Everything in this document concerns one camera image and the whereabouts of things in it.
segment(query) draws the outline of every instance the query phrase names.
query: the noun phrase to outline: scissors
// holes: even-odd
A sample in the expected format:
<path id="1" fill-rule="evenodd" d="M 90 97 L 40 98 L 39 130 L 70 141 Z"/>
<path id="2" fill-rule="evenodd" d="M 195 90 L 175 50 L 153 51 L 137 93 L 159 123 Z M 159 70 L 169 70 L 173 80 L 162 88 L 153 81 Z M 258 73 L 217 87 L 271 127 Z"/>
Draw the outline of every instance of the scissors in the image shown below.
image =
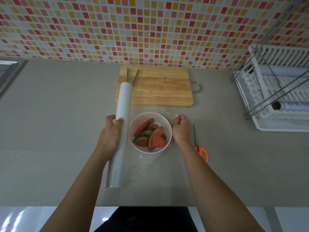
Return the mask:
<path id="1" fill-rule="evenodd" d="M 202 148 L 202 147 L 200 147 L 199 144 L 198 144 L 197 132 L 196 132 L 196 130 L 195 130 L 195 126 L 194 126 L 194 125 L 193 125 L 193 131 L 194 131 L 194 142 L 195 142 L 195 147 L 194 147 L 194 148 L 197 150 L 197 152 L 198 152 L 201 156 L 202 156 L 202 152 L 205 153 L 205 156 L 206 156 L 205 162 L 207 162 L 207 161 L 208 161 L 208 154 L 207 154 L 207 152 L 205 151 L 205 149 Z"/>

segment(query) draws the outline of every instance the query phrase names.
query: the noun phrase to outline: orange scissors handle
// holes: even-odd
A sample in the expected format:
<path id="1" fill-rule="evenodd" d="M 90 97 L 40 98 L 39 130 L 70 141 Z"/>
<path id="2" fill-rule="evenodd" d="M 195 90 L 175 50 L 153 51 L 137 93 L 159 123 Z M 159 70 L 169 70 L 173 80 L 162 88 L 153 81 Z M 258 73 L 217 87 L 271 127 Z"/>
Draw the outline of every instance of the orange scissors handle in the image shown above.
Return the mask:
<path id="1" fill-rule="evenodd" d="M 205 162 L 207 162 L 208 161 L 208 154 L 207 154 L 207 152 L 205 151 L 205 149 L 204 148 L 202 148 L 202 147 L 199 147 L 199 149 L 200 149 L 200 152 L 199 152 L 199 154 L 202 156 L 202 152 L 204 152 L 205 153 L 205 156 L 206 156 L 206 160 L 205 160 Z"/>

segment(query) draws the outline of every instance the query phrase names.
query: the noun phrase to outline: mosaic tile backsplash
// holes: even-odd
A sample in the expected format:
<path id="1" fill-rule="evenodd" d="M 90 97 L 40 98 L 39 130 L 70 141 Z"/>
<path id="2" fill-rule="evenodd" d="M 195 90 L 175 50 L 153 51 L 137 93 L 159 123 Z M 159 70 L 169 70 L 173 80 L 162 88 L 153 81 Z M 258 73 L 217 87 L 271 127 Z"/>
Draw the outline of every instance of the mosaic tile backsplash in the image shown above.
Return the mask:
<path id="1" fill-rule="evenodd" d="M 0 55 L 235 70 L 292 0 L 0 0 Z M 271 43 L 308 43 L 308 6 Z"/>

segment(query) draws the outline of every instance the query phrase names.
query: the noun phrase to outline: metal tongs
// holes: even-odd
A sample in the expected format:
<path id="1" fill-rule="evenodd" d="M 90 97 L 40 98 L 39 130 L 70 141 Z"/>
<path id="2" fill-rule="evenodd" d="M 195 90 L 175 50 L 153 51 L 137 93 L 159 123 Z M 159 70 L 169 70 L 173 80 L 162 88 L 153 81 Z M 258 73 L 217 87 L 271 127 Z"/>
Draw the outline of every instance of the metal tongs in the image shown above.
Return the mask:
<path id="1" fill-rule="evenodd" d="M 137 74 L 139 73 L 139 68 L 137 69 L 137 72 L 136 72 L 136 74 L 135 74 L 135 77 L 134 77 L 134 79 L 133 79 L 133 81 L 132 81 L 132 86 L 134 85 L 134 82 L 135 82 L 135 79 L 136 79 L 136 76 L 137 76 Z M 127 67 L 127 82 L 128 82 L 128 75 L 129 75 L 129 68 Z"/>

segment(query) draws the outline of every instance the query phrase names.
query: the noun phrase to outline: bowl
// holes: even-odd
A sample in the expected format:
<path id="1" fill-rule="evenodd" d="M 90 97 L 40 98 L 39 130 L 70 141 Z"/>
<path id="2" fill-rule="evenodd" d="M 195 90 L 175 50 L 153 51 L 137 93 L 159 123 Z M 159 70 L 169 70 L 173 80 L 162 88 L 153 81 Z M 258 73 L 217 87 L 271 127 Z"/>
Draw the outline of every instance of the bowl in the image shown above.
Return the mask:
<path id="1" fill-rule="evenodd" d="M 159 126 L 163 126 L 163 131 L 166 135 L 166 146 L 165 147 L 158 147 L 156 149 L 154 149 L 152 152 L 150 152 L 148 150 L 147 147 L 137 147 L 134 143 L 134 132 L 136 131 L 136 129 L 145 121 L 149 120 L 150 118 L 154 119 L 154 124 L 159 125 Z M 131 122 L 130 126 L 129 126 L 129 139 L 131 144 L 134 146 L 135 149 L 137 149 L 140 152 L 143 153 L 147 153 L 147 154 L 156 154 L 159 152 L 164 151 L 165 148 L 168 147 L 168 145 L 170 144 L 171 140 L 172 140 L 172 127 L 170 125 L 170 123 L 168 122 L 167 119 L 165 119 L 163 116 L 157 114 L 157 113 L 153 113 L 153 112 L 147 112 L 147 113 L 142 113 L 140 115 L 138 115 L 137 117 L 134 118 L 134 120 Z"/>

